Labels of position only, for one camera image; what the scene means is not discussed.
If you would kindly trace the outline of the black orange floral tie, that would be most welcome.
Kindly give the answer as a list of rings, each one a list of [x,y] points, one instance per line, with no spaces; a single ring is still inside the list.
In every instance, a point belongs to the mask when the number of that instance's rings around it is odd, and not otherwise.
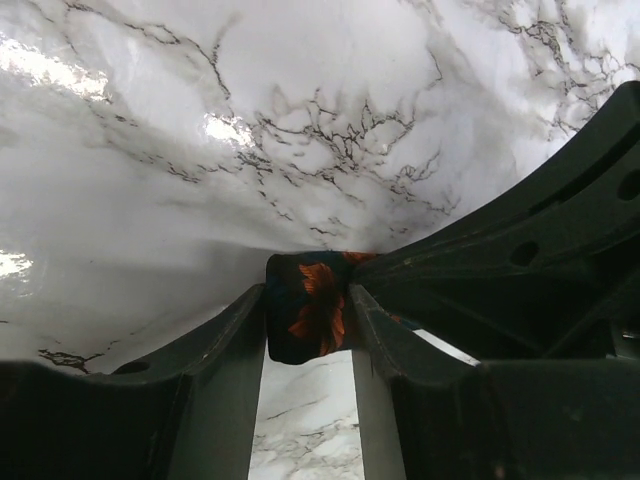
[[[349,284],[356,267],[376,256],[349,251],[271,256],[263,291],[270,358],[302,365],[356,349],[360,331]]]

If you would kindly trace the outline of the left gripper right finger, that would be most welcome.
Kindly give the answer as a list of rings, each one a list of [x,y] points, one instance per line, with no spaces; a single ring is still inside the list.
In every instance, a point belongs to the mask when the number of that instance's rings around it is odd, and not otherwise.
[[[469,365],[392,320],[359,285],[353,354],[369,479],[635,479],[639,365]]]

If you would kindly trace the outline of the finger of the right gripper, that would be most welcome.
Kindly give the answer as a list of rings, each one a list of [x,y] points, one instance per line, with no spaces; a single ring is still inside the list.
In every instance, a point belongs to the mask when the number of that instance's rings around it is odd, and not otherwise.
[[[515,187],[354,281],[479,359],[559,358],[590,330],[636,328],[638,83]]]

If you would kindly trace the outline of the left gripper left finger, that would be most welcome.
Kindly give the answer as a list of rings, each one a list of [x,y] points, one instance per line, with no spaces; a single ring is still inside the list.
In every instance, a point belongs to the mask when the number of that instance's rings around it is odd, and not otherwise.
[[[1,365],[5,479],[244,479],[265,327],[261,286],[111,374]]]

